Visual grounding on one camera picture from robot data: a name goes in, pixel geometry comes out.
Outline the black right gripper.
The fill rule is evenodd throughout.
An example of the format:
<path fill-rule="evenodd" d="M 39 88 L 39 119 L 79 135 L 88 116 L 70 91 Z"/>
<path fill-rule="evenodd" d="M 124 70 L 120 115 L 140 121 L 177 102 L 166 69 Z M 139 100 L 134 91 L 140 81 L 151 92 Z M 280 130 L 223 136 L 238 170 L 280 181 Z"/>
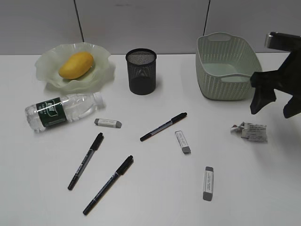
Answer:
<path fill-rule="evenodd" d="M 286 119 L 301 113 L 301 50 L 292 51 L 277 70 L 254 72 L 250 83 L 255 88 L 251 114 L 276 101 L 274 90 L 292 95 L 283 108 Z"/>

